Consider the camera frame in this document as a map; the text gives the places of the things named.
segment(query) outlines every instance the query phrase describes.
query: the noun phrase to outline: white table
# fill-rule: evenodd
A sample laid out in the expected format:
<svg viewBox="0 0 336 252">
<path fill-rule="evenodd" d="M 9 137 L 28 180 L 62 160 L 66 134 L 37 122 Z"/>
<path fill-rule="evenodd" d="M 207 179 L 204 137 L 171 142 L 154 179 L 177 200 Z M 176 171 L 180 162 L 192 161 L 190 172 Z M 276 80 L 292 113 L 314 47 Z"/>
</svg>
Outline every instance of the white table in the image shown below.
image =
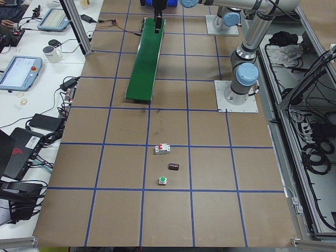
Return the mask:
<svg viewBox="0 0 336 252">
<path fill-rule="evenodd" d="M 88 9 L 82 9 L 78 1 L 75 1 L 76 7 L 78 10 L 79 15 L 86 14 L 92 17 L 94 20 L 98 20 L 98 16 L 100 13 L 101 5 L 103 0 L 92 0 L 91 4 L 89 5 Z M 38 5 L 41 6 L 41 15 L 43 17 L 49 8 L 46 6 L 47 0 L 34 0 L 29 8 L 27 9 L 24 17 L 31 17 L 33 13 L 33 9 L 36 8 Z M 29 23 L 25 24 L 25 21 L 28 19 L 23 19 L 19 24 L 23 24 L 22 28 L 30 28 L 30 29 L 37 29 L 37 25 L 39 24 L 38 21 L 30 20 Z M 96 27 L 96 23 L 87 23 L 82 21 L 83 26 L 87 34 L 92 34 L 93 30 Z M 9 52 L 0 54 L 0 61 L 7 61 L 9 62 L 13 56 L 20 55 L 20 56 L 34 56 L 42 58 L 43 62 L 48 62 L 48 59 L 43 54 L 42 49 L 48 46 L 48 42 L 52 39 L 56 39 L 61 43 L 65 42 L 68 39 L 76 39 L 75 34 L 73 33 L 71 26 L 62 31 L 37 31 L 37 30 L 26 30 L 21 41 L 19 42 L 17 47 L 12 47 Z M 76 40 L 70 40 L 62 45 L 62 51 L 73 51 L 78 46 Z M 84 63 L 85 57 L 82 54 L 80 48 L 78 47 L 77 50 L 72 54 L 63 54 L 63 59 L 60 63 Z"/>
<path fill-rule="evenodd" d="M 79 14 L 86 14 L 95 20 L 98 19 L 103 0 L 91 0 L 91 5 L 87 10 L 83 10 L 78 1 L 75 2 Z M 48 11 L 46 0 L 33 0 L 25 16 L 31 16 L 32 10 L 39 4 L 41 5 L 41 17 L 43 17 L 43 14 Z M 28 23 L 25 27 L 36 29 L 37 24 L 37 22 Z M 86 31 L 93 31 L 96 23 L 88 24 L 84 22 L 83 25 Z M 18 47 L 11 48 L 6 54 L 0 54 L 0 69 L 5 69 L 8 62 L 16 55 L 41 57 L 43 59 L 43 66 L 37 79 L 28 91 L 22 92 L 23 97 L 18 97 L 19 92 L 17 91 L 9 93 L 6 90 L 0 90 L 0 108 L 2 115 L 0 117 L 0 127 L 15 122 L 20 118 L 31 117 L 35 113 L 42 113 L 52 108 L 54 104 L 53 94 L 55 90 L 59 88 L 59 85 L 62 84 L 64 77 L 80 76 L 85 57 L 81 54 L 79 48 L 73 54 L 63 54 L 63 60 L 56 64 L 49 63 L 42 52 L 43 47 L 47 46 L 48 41 L 51 39 L 57 39 L 63 42 L 72 38 L 75 38 L 75 35 L 70 26 L 61 33 L 27 30 Z M 73 50 L 77 45 L 77 41 L 72 40 L 63 46 L 63 50 Z M 56 92 L 55 97 L 56 106 L 51 111 L 45 113 L 47 116 L 58 117 L 57 107 L 61 104 L 59 91 Z M 20 104 L 22 99 L 27 99 L 27 103 L 24 106 Z M 24 128 L 27 120 L 28 119 L 21 120 L 2 130 L 10 134 L 16 127 Z M 49 133 L 43 130 L 36 131 L 44 134 Z M 40 156 L 49 162 L 54 162 L 59 143 L 60 141 L 58 140 L 48 148 L 42 149 L 39 153 Z M 29 169 L 23 180 L 42 180 L 48 183 L 49 178 L 50 173 L 39 167 Z M 31 236 L 36 226 L 37 218 L 38 215 L 35 215 L 30 220 L 21 220 L 16 225 L 5 224 L 0 226 L 0 239 Z"/>
</svg>

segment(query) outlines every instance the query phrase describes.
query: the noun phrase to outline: brown cardboard surface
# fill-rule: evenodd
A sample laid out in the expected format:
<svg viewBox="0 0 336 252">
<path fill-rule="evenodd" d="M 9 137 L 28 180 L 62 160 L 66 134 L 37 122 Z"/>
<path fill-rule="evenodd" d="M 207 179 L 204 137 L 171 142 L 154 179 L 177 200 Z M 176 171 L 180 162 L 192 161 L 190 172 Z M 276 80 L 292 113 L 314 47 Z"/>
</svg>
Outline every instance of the brown cardboard surface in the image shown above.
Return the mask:
<svg viewBox="0 0 336 252">
<path fill-rule="evenodd" d="M 187 113 L 185 111 L 152 110 L 149 143 L 188 144 Z"/>
<path fill-rule="evenodd" d="M 49 186 L 94 187 L 100 153 L 100 145 L 61 145 Z"/>
<path fill-rule="evenodd" d="M 240 198 L 249 246 L 290 246 L 296 235 L 283 193 L 241 193 Z"/>
<path fill-rule="evenodd" d="M 223 113 L 191 111 L 189 120 L 191 145 L 229 146 Z"/>
<path fill-rule="evenodd" d="M 190 193 L 146 192 L 144 197 L 143 246 L 192 246 Z"/>
<path fill-rule="evenodd" d="M 168 170 L 169 163 L 179 164 L 178 171 Z M 159 177 L 167 178 L 167 185 L 158 186 Z M 155 155 L 154 148 L 147 153 L 145 188 L 153 189 L 189 189 L 188 148 L 174 148 L 170 154 Z"/>
<path fill-rule="evenodd" d="M 282 190 L 274 150 L 235 149 L 235 165 L 242 190 Z"/>
<path fill-rule="evenodd" d="M 230 149 L 192 148 L 193 189 L 235 190 Z"/>
<path fill-rule="evenodd" d="M 94 33 L 104 52 L 82 72 L 35 230 L 42 246 L 281 247 L 295 237 L 258 98 L 258 114 L 217 111 L 214 80 L 232 79 L 242 37 L 206 36 L 204 15 L 216 10 L 164 11 L 172 15 L 147 104 L 125 100 L 139 36 Z M 106 0 L 102 12 L 131 32 L 153 16 L 138 0 Z M 171 153 L 155 155 L 159 143 Z"/>
<path fill-rule="evenodd" d="M 200 247 L 244 247 L 236 193 L 193 194 L 196 243 Z"/>
<path fill-rule="evenodd" d="M 104 137 L 108 109 L 71 108 L 63 142 L 101 143 Z"/>
<path fill-rule="evenodd" d="M 109 107 L 114 79 L 81 78 L 74 106 Z"/>
<path fill-rule="evenodd" d="M 147 110 L 114 110 L 110 115 L 107 143 L 146 143 Z"/>
<path fill-rule="evenodd" d="M 188 81 L 190 109 L 217 110 L 215 86 L 212 81 Z"/>
<path fill-rule="evenodd" d="M 48 190 L 34 236 L 39 247 L 83 246 L 93 191 Z"/>
<path fill-rule="evenodd" d="M 153 108 L 187 108 L 185 81 L 157 80 L 154 89 Z"/>
<path fill-rule="evenodd" d="M 334 0 L 302 0 L 300 6 L 325 50 L 336 44 L 336 3 Z"/>
<path fill-rule="evenodd" d="M 137 246 L 140 209 L 141 192 L 98 191 L 88 246 Z"/>
<path fill-rule="evenodd" d="M 145 148 L 105 146 L 98 186 L 103 188 L 141 188 Z"/>
</svg>

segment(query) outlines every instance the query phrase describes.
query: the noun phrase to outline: black cloth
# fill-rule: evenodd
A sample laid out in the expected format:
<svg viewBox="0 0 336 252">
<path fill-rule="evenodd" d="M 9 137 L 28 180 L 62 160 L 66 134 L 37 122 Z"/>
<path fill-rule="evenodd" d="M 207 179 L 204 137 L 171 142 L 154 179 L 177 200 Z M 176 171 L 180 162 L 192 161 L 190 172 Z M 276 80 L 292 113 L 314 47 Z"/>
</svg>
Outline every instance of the black cloth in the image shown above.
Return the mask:
<svg viewBox="0 0 336 252">
<path fill-rule="evenodd" d="M 288 32 L 281 32 L 273 34 L 273 37 L 269 39 L 269 42 L 272 45 L 278 45 L 278 46 L 289 46 L 289 45 L 297 45 L 298 43 L 298 35 L 291 34 Z"/>
</svg>

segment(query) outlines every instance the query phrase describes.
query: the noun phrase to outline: person's hand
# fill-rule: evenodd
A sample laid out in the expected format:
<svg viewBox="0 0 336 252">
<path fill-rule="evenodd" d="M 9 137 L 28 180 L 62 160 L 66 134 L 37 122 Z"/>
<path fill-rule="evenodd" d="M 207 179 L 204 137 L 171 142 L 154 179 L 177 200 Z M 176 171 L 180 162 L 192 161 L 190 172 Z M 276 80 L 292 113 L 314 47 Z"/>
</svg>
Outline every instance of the person's hand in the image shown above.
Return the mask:
<svg viewBox="0 0 336 252">
<path fill-rule="evenodd" d="M 13 27 L 15 23 L 10 20 L 2 20 L 1 24 L 7 27 Z"/>
</svg>

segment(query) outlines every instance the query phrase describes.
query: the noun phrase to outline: computer mouse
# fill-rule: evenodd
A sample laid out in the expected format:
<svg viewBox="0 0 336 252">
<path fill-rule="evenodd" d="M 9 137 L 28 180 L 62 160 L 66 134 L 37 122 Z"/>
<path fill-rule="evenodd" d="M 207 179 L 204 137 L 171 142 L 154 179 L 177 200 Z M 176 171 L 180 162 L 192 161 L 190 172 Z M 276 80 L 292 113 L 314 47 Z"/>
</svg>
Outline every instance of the computer mouse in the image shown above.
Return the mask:
<svg viewBox="0 0 336 252">
<path fill-rule="evenodd" d="M 53 47 L 59 47 L 62 43 L 56 39 L 52 39 L 48 42 L 48 45 L 53 46 Z"/>
</svg>

